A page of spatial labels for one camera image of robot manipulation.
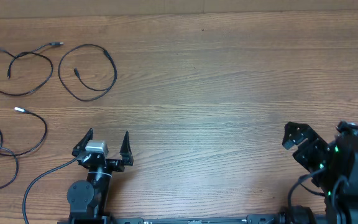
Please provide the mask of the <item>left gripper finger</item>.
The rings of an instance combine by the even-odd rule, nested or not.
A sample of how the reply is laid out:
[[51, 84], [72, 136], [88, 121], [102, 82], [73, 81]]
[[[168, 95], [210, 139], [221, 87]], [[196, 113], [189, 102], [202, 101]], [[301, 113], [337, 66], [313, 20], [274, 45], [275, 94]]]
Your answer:
[[129, 132], [126, 131], [124, 135], [124, 139], [121, 145], [121, 149], [119, 151], [121, 157], [122, 157], [122, 163], [125, 166], [132, 166], [134, 163], [130, 142], [129, 142]]
[[72, 156], [77, 157], [82, 151], [85, 150], [86, 145], [93, 139], [93, 128], [90, 128], [85, 136], [74, 146]]

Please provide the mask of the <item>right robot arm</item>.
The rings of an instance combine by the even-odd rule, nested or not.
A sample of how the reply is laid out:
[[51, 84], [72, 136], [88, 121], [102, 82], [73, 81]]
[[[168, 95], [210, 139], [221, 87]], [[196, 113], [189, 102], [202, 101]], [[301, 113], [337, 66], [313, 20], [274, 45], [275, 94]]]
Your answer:
[[[286, 150], [297, 146], [293, 158], [308, 173], [291, 187], [288, 206], [277, 215], [276, 223], [358, 223], [358, 125], [340, 121], [336, 129], [334, 140], [326, 142], [308, 124], [285, 125], [282, 145]], [[295, 189], [307, 180], [321, 189], [324, 215], [291, 201]]]

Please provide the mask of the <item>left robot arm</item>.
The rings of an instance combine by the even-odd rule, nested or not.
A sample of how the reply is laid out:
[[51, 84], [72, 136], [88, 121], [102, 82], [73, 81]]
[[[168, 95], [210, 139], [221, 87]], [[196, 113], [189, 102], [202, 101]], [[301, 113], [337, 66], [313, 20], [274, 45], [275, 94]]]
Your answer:
[[88, 171], [85, 180], [72, 183], [67, 192], [70, 204], [68, 223], [116, 223], [105, 211], [113, 172], [124, 172], [134, 165], [129, 133], [126, 132], [119, 154], [120, 159], [109, 159], [105, 141], [93, 139], [93, 129], [72, 150], [75, 161]]

